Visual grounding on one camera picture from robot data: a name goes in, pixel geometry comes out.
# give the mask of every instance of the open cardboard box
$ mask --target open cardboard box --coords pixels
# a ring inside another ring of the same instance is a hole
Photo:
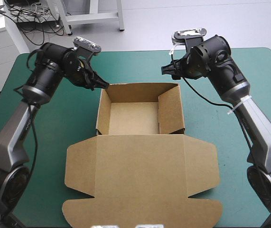
[[[98,135],[67,150],[66,186],[94,196],[63,204],[72,227],[211,228],[217,223],[220,202],[189,198],[218,185],[216,148],[183,134],[182,110],[178,84],[102,90]]]

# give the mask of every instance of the gray floor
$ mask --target gray floor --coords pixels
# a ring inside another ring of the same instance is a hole
[[[68,12],[89,10],[89,0],[64,0]],[[116,0],[99,0],[99,12],[116,9]],[[171,49],[173,31],[204,27],[207,38],[224,36],[232,48],[271,49],[271,1],[269,0],[122,0],[126,30],[118,22],[73,26],[73,36],[46,36],[45,42],[72,47],[82,36],[102,46],[103,51]],[[28,34],[41,42],[41,33]],[[26,40],[30,51],[38,48]]]

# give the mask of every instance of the green tabletop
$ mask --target green tabletop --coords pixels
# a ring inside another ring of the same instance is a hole
[[[184,51],[176,51],[176,58]],[[0,129],[21,100],[13,88],[25,83],[30,75],[27,54],[20,55],[0,95]],[[271,120],[271,50],[266,48],[233,49],[233,58],[251,83],[251,95]],[[102,52],[92,60],[93,68],[110,83],[172,82],[162,76],[160,67],[170,62],[168,51]],[[223,215],[217,227],[257,227],[268,216],[251,189],[246,169],[248,148],[240,127],[227,109],[209,105],[181,84],[186,134],[214,143],[218,148],[221,183],[215,189],[197,195],[217,199]],[[208,79],[192,85],[214,102],[221,102]],[[91,92],[75,87],[64,79],[50,103],[41,107],[35,123],[39,141],[37,165],[31,182],[15,209],[27,226],[67,227],[61,207],[65,200],[86,195],[65,186],[65,157],[69,145],[95,135],[100,89]],[[33,154],[32,133],[25,141]]]

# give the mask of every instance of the white table frame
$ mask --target white table frame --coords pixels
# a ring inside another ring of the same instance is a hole
[[[90,0],[89,14],[82,14],[82,15],[67,15],[67,12],[62,0],[53,0],[52,2],[55,3],[58,8],[58,13],[64,25],[65,32],[68,35],[72,34],[71,25],[110,22],[110,21],[117,21],[117,20],[119,21],[120,31],[125,30],[123,15],[122,15],[121,0],[116,0],[117,11],[110,12],[110,13],[98,13],[98,0]]]

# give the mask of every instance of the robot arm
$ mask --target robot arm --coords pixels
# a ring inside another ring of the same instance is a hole
[[[93,55],[101,48],[95,43],[77,37],[75,48],[46,43],[37,53],[35,69],[27,82],[21,86],[22,101],[0,132],[0,228],[23,227],[12,215],[24,192],[31,172],[24,166],[29,161],[23,142],[40,106],[48,103],[62,78],[75,86],[94,90],[107,88],[90,66]]]
[[[250,96],[250,84],[231,57],[228,42],[220,36],[203,41],[203,28],[177,31],[174,44],[185,45],[187,53],[162,67],[162,74],[199,79],[207,77],[221,99],[233,105],[248,133],[252,147],[247,161],[253,166],[247,170],[249,183],[271,213],[271,122]],[[271,215],[262,227],[271,224]]]

